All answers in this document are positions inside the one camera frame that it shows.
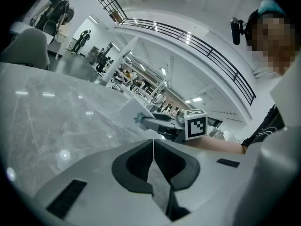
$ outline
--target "metal railing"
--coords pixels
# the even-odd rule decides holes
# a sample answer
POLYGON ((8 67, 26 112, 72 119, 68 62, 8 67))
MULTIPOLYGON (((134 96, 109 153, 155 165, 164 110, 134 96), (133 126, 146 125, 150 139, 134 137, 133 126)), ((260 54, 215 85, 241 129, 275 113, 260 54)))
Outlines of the metal railing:
POLYGON ((209 58, 220 69, 222 69, 226 73, 226 75, 228 75, 232 79, 232 81, 237 85, 239 90, 243 93, 249 105, 252 105, 254 99, 256 98, 256 95, 252 90, 251 86, 243 77, 243 75, 224 55, 222 55, 211 45, 207 44, 205 41, 199 39, 198 37, 190 34, 187 31, 181 30, 179 28, 167 24, 158 23, 156 21, 128 18, 127 20, 122 22, 121 25, 129 25, 153 30, 155 32, 165 34, 178 41, 186 43, 188 46, 194 48, 195 50, 209 58))
POLYGON ((211 45, 187 31, 167 24, 144 19, 128 18, 116 0, 98 1, 101 3, 103 8, 107 10, 107 12, 110 14, 110 17, 115 21, 116 24, 140 27, 165 34, 178 41, 186 43, 188 46, 209 58, 232 79, 232 81, 237 85, 239 90, 248 101, 249 105, 252 105, 256 95, 251 86, 238 71, 238 69, 211 45))
POLYGON ((110 17, 116 24, 120 24, 127 20, 125 12, 116 0, 97 0, 103 8, 109 13, 110 17))

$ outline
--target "white ceiling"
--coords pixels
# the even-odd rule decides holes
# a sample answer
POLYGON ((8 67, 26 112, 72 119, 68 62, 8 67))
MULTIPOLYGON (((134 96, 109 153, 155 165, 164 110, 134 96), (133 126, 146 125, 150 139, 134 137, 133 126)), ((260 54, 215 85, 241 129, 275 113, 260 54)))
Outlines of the white ceiling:
MULTIPOLYGON (((122 49, 132 38, 133 36, 129 34, 117 34, 117 39, 114 42, 122 49)), ((157 80, 159 76, 168 81, 168 87, 182 99, 189 99, 195 108, 210 110, 211 112, 208 111, 208 113, 212 115, 216 111, 219 117, 240 120, 238 110, 235 105, 228 101, 227 95, 220 88, 215 87, 214 81, 204 72, 182 57, 141 38, 132 52, 133 56, 128 55, 131 60, 136 59, 143 64, 146 72, 153 75, 157 80), (167 72, 166 76, 161 71, 162 67, 167 72), (193 102, 192 99, 196 97, 201 97, 203 101, 193 102)))

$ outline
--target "person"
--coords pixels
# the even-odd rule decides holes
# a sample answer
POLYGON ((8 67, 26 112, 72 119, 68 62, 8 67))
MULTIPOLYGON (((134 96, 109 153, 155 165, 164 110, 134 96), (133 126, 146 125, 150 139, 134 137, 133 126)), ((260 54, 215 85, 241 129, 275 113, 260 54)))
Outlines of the person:
POLYGON ((135 71, 133 71, 132 81, 134 81, 136 78, 137 78, 137 73, 135 71))
POLYGON ((39 21, 34 27, 55 37, 68 10, 68 0, 49 0, 31 19, 30 25, 33 26, 40 16, 39 21))
POLYGON ((178 107, 175 108, 175 110, 173 112, 171 112, 170 114, 173 115, 173 116, 176 116, 178 115, 180 109, 178 107))
POLYGON ((90 35, 91 34, 91 30, 85 30, 83 31, 80 36, 79 39, 76 41, 73 49, 71 50, 71 53, 73 54, 77 54, 80 47, 84 46, 86 41, 90 40, 90 35))
POLYGON ((104 52, 104 48, 102 48, 102 49, 97 53, 97 55, 95 56, 95 59, 93 59, 93 61, 92 61, 92 66, 96 66, 97 63, 99 63, 100 58, 101 58, 102 55, 103 55, 103 52, 104 52))
POLYGON ((124 81, 124 74, 122 71, 119 71, 119 73, 117 74, 117 76, 115 76, 115 81, 118 83, 123 83, 124 81))
POLYGON ((108 63, 108 68, 111 66, 111 64, 114 62, 114 59, 110 60, 108 63))
POLYGON ((161 112, 166 111, 166 112, 170 112, 170 110, 173 108, 173 102, 169 102, 167 105, 165 105, 164 107, 162 107, 161 112))
POLYGON ((141 89, 142 89, 144 86, 145 86, 145 82, 144 82, 144 80, 142 80, 142 81, 141 81, 141 85, 140 85, 140 87, 139 87, 139 88, 141 88, 141 89))
POLYGON ((108 58, 106 56, 102 56, 99 60, 98 66, 96 67, 96 70, 98 72, 103 71, 103 68, 105 66, 105 63, 107 62, 108 58))
POLYGON ((149 87, 150 87, 150 83, 148 81, 145 81, 145 85, 143 87, 144 91, 147 91, 149 87))
POLYGON ((117 68, 117 70, 114 72, 113 78, 116 78, 116 76, 118 76, 119 73, 122 73, 122 67, 121 67, 121 65, 120 65, 120 66, 117 68))
POLYGON ((157 96, 156 99, 154 100, 153 104, 154 106, 152 107, 150 112, 154 112, 157 109, 159 109, 162 104, 166 101, 166 96, 165 96, 165 90, 163 89, 157 96))
POLYGON ((105 63, 105 67, 108 67, 108 66, 109 66, 110 59, 111 59, 111 57, 110 57, 110 56, 108 56, 108 58, 107 58, 107 62, 105 63))
MULTIPOLYGON (((250 15, 245 28, 247 44, 253 51, 262 51, 268 58, 269 66, 281 76, 285 74, 300 50, 299 35, 285 12, 272 0, 261 2, 258 10, 250 15)), ((209 136, 188 140, 185 144, 214 151, 245 153, 251 144, 262 142, 267 135, 283 127, 282 117, 274 105, 258 129, 242 144, 209 136)))

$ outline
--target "human arm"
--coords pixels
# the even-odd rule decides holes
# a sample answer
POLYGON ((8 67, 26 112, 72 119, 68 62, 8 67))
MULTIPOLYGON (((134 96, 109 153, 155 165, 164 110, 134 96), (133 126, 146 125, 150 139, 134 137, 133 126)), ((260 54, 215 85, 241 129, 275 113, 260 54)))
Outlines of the human arm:
POLYGON ((244 154, 247 147, 240 143, 219 140, 210 136, 204 136, 192 140, 187 140, 185 145, 206 149, 211 151, 244 154))
POLYGON ((51 1, 48 1, 47 3, 45 3, 37 12, 36 16, 34 16, 33 18, 36 19, 45 9, 47 9, 50 5, 52 4, 51 1))
POLYGON ((162 104, 164 102, 164 96, 163 95, 159 95, 157 97, 157 99, 154 100, 154 104, 162 104))
POLYGON ((58 26, 57 26, 57 29, 56 29, 57 30, 57 35, 58 35, 59 28, 61 27, 61 25, 62 25, 62 23, 63 23, 63 21, 65 19, 65 15, 66 14, 62 14, 61 17, 60 17, 60 19, 59 19, 58 26))
POLYGON ((84 32, 81 32, 80 36, 83 37, 87 32, 88 32, 88 30, 85 30, 84 32))
POLYGON ((212 151, 228 152, 228 153, 245 153, 248 146, 252 144, 252 142, 258 135, 258 132, 265 125, 266 121, 270 119, 274 109, 275 108, 273 106, 269 110, 267 116, 264 118, 263 122, 258 127, 258 129, 248 139, 244 140, 242 144, 219 140, 209 136, 187 140, 185 144, 201 149, 212 150, 212 151))
POLYGON ((47 9, 49 6, 51 6, 53 3, 58 2, 59 0, 49 0, 47 3, 45 3, 37 12, 36 16, 33 18, 37 18, 45 9, 47 9))

